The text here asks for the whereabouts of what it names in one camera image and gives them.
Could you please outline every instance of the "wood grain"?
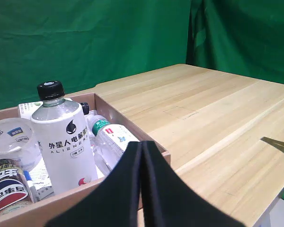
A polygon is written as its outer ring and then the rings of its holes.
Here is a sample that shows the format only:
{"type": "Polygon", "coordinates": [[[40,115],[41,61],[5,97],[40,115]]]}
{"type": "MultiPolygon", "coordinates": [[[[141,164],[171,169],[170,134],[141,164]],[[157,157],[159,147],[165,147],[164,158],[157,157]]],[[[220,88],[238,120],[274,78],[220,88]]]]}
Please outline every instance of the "wood grain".
{"type": "MultiPolygon", "coordinates": [[[[96,92],[171,153],[210,203],[254,226],[284,188],[284,85],[188,65],[99,84],[96,92]]],[[[139,223],[142,223],[139,211],[139,223]]]]}

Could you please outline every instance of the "green backdrop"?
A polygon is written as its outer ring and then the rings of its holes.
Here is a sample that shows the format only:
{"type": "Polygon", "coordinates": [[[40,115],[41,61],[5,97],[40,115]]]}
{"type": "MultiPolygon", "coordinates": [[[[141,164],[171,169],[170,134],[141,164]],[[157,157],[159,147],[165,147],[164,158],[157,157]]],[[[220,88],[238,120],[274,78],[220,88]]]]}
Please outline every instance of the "green backdrop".
{"type": "Polygon", "coordinates": [[[284,0],[192,0],[187,62],[284,83],[284,0]]]}
{"type": "Polygon", "coordinates": [[[190,0],[0,0],[0,109],[185,63],[190,0]]]}

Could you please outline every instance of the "white label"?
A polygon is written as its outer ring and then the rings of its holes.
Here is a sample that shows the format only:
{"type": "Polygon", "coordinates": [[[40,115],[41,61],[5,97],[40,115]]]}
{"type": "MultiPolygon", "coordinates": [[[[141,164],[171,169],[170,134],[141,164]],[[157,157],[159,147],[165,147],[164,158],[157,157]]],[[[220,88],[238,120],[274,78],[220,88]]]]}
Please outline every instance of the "white label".
{"type": "Polygon", "coordinates": [[[55,194],[98,178],[81,106],[61,119],[31,121],[55,194]]]}
{"type": "Polygon", "coordinates": [[[105,126],[102,130],[119,148],[121,148],[121,153],[117,154],[121,156],[130,141],[139,140],[130,132],[127,128],[120,124],[110,124],[105,126]]]}

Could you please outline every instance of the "cardboard box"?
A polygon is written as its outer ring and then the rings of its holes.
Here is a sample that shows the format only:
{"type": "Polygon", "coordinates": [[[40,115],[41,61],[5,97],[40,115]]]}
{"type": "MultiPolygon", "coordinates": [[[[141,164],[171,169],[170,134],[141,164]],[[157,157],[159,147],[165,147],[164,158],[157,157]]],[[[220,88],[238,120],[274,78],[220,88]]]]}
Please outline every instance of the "cardboard box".
{"type": "MultiPolygon", "coordinates": [[[[99,115],[107,118],[111,123],[124,125],[133,135],[141,140],[153,140],[134,123],[124,117],[120,112],[105,102],[97,94],[89,93],[84,95],[71,96],[73,101],[78,103],[88,102],[90,109],[96,109],[99,115]]],[[[0,120],[4,118],[18,117],[16,107],[0,110],[0,120]]],[[[156,143],[160,152],[170,163],[170,154],[160,144],[156,143]]],[[[5,226],[32,226],[43,227],[53,217],[65,212],[70,207],[90,194],[104,178],[92,181],[88,184],[74,188],[62,194],[53,196],[43,201],[34,203],[25,208],[0,217],[0,227],[5,226]]]]}

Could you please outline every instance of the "water bottle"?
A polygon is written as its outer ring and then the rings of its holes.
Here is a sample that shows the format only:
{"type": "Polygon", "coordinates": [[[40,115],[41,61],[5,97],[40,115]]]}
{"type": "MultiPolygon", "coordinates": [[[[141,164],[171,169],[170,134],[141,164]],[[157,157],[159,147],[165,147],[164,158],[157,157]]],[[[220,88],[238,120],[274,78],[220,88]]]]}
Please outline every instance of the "water bottle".
{"type": "Polygon", "coordinates": [[[54,193],[96,180],[82,106],[63,98],[64,89],[59,81],[42,83],[37,91],[43,104],[31,121],[54,193]]]}
{"type": "Polygon", "coordinates": [[[95,115],[88,119],[88,127],[96,136],[96,155],[101,155],[111,170],[118,163],[130,141],[139,141],[127,128],[111,124],[105,117],[95,115]]]}

